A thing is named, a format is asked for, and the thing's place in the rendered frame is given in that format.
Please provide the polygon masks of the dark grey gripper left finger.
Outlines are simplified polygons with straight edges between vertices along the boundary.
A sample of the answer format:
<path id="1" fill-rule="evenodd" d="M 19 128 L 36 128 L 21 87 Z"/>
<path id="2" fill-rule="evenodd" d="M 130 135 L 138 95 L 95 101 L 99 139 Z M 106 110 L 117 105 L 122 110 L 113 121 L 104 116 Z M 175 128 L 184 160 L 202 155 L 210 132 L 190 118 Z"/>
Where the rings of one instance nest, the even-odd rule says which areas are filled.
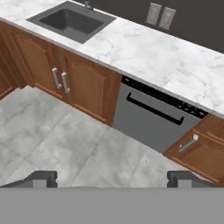
<path id="1" fill-rule="evenodd" d="M 34 171 L 24 179 L 3 185 L 3 188 L 57 188 L 57 177 L 56 171 Z"/>

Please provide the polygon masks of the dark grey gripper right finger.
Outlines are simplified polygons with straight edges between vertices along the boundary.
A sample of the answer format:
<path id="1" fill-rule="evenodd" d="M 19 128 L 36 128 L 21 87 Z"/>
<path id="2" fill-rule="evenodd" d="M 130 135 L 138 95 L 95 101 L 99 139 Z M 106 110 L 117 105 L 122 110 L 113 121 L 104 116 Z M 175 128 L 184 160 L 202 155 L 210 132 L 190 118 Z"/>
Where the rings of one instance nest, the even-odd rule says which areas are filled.
<path id="1" fill-rule="evenodd" d="M 190 171 L 168 171 L 167 179 L 167 186 L 172 188 L 215 187 L 214 183 L 200 179 Z"/>

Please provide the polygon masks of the wooden drawer front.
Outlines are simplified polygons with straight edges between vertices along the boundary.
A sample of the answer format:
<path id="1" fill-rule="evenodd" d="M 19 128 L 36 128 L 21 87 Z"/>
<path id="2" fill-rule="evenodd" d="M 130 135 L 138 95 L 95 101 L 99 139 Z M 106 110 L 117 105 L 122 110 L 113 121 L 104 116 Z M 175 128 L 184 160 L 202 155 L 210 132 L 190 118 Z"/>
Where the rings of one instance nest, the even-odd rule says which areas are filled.
<path id="1" fill-rule="evenodd" d="M 197 134 L 199 140 L 179 152 L 179 146 L 191 134 Z M 224 185 L 224 143 L 211 136 L 190 129 L 164 152 L 164 156 L 215 184 Z"/>

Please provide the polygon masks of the grey dishwasher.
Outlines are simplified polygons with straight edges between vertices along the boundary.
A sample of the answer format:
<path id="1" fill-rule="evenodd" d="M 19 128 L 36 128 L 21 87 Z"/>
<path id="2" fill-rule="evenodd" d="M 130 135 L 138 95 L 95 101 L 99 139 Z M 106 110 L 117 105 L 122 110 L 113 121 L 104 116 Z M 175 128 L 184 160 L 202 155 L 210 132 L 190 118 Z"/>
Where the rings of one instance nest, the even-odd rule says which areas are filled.
<path id="1" fill-rule="evenodd" d="M 132 98 L 178 120 L 183 116 L 183 123 L 177 125 L 127 101 L 129 92 Z M 207 115 L 201 108 L 123 75 L 113 128 L 157 152 L 164 153 Z"/>

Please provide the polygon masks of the wooden cupboard door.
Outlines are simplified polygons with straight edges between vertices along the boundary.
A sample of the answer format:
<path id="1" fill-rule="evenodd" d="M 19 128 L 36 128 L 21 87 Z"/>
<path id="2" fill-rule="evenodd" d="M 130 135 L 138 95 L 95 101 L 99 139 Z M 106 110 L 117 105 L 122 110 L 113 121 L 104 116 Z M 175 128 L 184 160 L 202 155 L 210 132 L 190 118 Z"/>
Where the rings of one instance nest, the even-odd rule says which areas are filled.
<path id="1" fill-rule="evenodd" d="M 97 70 L 97 65 L 89 59 L 65 53 L 61 57 L 61 72 L 66 72 L 71 105 L 105 123 L 103 97 L 106 78 Z"/>
<path id="2" fill-rule="evenodd" d="M 19 54 L 23 58 L 26 68 L 31 76 L 31 83 L 62 101 L 65 100 L 63 93 L 60 67 L 53 56 L 51 46 L 41 38 L 37 38 L 25 31 L 14 31 L 11 34 Z M 57 89 L 52 68 L 58 69 L 57 75 L 61 88 Z"/>

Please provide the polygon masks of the wooden corner cupboard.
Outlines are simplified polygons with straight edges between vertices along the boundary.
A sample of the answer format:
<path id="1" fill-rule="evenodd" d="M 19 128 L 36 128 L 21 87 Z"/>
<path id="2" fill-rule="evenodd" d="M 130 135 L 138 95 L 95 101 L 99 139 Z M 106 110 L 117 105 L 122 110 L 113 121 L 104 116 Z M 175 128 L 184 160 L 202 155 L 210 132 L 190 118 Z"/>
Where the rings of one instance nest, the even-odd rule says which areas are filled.
<path id="1" fill-rule="evenodd" d="M 17 63 L 11 57 L 3 31 L 3 23 L 0 22 L 0 101 L 16 88 L 26 86 Z"/>

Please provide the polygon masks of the grey sink basin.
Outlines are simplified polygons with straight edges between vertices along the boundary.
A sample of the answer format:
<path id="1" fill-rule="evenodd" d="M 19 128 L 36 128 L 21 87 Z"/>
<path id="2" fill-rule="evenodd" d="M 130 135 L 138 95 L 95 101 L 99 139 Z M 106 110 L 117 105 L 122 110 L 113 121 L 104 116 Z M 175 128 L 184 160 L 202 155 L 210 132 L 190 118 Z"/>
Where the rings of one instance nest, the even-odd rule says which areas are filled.
<path id="1" fill-rule="evenodd" d="M 84 44 L 95 34 L 111 24 L 115 17 L 96 10 L 85 12 L 85 6 L 66 1 L 36 16 L 28 21 Z"/>

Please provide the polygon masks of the grey metal tap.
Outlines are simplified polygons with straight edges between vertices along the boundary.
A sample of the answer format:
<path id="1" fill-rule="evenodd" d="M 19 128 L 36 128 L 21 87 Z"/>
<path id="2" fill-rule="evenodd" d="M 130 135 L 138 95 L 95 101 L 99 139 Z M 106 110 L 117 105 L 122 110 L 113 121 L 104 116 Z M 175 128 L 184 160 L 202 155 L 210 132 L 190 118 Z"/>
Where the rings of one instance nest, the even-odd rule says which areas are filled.
<path id="1" fill-rule="evenodd" d="M 94 9 L 94 7 L 89 4 L 89 1 L 88 0 L 85 0 L 84 1 L 84 6 L 85 6 L 85 12 L 87 12 L 87 13 L 89 11 L 92 11 Z"/>

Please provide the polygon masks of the grey wall socket plate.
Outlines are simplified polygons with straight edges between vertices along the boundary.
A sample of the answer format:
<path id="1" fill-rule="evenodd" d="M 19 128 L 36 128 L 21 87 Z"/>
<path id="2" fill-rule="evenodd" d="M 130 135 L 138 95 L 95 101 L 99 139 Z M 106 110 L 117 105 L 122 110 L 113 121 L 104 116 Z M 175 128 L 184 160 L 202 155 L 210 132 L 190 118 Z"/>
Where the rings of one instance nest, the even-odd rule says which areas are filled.
<path id="1" fill-rule="evenodd" d="M 146 22 L 150 25 L 155 25 L 158 21 L 158 16 L 162 6 L 156 3 L 151 3 Z"/>
<path id="2" fill-rule="evenodd" d="M 165 7 L 164 11 L 162 13 L 162 17 L 160 19 L 159 27 L 163 28 L 163 29 L 166 29 L 166 30 L 169 30 L 170 26 L 171 26 L 171 23 L 172 23 L 172 20 L 175 16 L 175 13 L 176 13 L 176 11 L 174 9 Z"/>

